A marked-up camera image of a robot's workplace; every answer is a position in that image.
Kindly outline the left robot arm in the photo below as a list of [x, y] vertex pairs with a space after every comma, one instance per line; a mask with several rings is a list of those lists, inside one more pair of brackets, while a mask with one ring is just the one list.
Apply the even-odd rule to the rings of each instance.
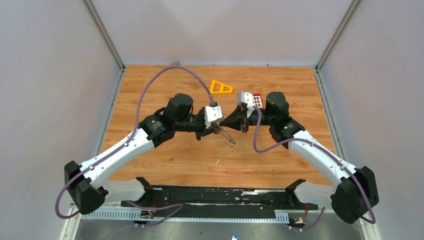
[[135, 158], [171, 140], [176, 132], [195, 133], [197, 140], [218, 134], [218, 123], [224, 119], [222, 108], [214, 102], [194, 114], [193, 103], [189, 95], [178, 93], [167, 106], [146, 116], [130, 134], [103, 153], [80, 164], [68, 162], [64, 166], [65, 190], [79, 213], [90, 214], [110, 202], [135, 201], [142, 207], [149, 206], [153, 193], [142, 177], [130, 181], [109, 178]]

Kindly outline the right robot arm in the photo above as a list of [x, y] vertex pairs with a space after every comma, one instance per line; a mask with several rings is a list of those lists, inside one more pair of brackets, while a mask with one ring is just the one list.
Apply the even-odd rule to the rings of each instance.
[[290, 105], [281, 91], [270, 92], [261, 107], [258, 102], [256, 95], [239, 92], [236, 109], [220, 125], [243, 133], [255, 126], [255, 152], [262, 154], [282, 146], [309, 162], [331, 184], [301, 180], [285, 195], [286, 204], [292, 209], [314, 204], [333, 210], [348, 224], [359, 219], [375, 224], [373, 207], [379, 203], [379, 194], [374, 172], [367, 166], [358, 168], [319, 143], [290, 116]]

